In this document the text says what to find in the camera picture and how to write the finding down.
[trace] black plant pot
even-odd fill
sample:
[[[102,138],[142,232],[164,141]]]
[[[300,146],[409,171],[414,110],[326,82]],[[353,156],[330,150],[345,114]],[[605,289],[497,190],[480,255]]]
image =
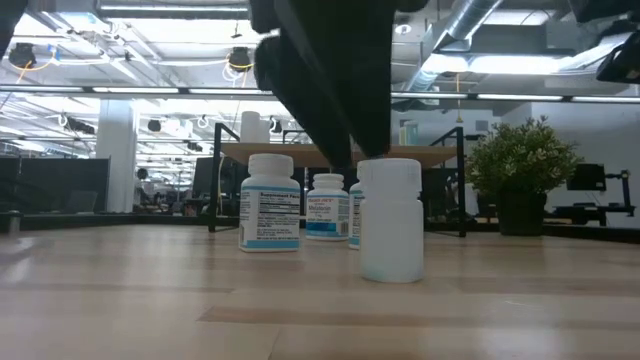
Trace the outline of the black plant pot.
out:
[[[507,236],[541,236],[547,194],[504,190],[498,194],[500,233]]]

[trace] potted plant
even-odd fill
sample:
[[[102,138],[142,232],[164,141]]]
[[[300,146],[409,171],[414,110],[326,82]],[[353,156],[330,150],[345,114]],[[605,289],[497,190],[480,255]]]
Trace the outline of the potted plant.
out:
[[[558,139],[546,121],[542,116],[515,127],[494,124],[468,159],[474,188],[496,199],[503,235],[542,235],[547,192],[562,185],[582,161],[576,144]]]

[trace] white bottle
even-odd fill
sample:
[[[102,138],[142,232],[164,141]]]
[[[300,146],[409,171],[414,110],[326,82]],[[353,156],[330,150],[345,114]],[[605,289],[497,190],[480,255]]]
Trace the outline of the white bottle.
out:
[[[362,184],[356,183],[349,189],[349,247],[360,249],[360,203],[364,199]]]
[[[316,174],[307,194],[307,239],[343,241],[349,237],[349,195],[344,176]]]
[[[291,179],[293,159],[276,154],[249,157],[251,177],[242,182],[239,247],[246,252],[300,248],[300,184]]]
[[[359,164],[365,199],[360,203],[361,275],[409,283],[424,276],[424,230],[420,163],[375,159]]]

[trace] white pillar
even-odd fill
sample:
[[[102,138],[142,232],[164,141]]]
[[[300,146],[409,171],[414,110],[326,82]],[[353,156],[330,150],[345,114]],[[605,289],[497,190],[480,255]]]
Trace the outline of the white pillar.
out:
[[[102,100],[96,158],[111,159],[107,211],[131,212],[139,116],[130,100]]]

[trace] supplement label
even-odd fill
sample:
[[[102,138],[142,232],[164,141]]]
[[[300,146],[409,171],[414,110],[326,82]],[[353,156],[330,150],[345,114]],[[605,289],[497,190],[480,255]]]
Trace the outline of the supplement label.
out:
[[[362,191],[351,192],[349,201],[349,244],[360,245],[360,202],[364,199]]]
[[[346,238],[349,233],[349,197],[311,195],[307,198],[307,235]]]
[[[300,246],[300,190],[245,186],[240,198],[240,246],[292,249]]]

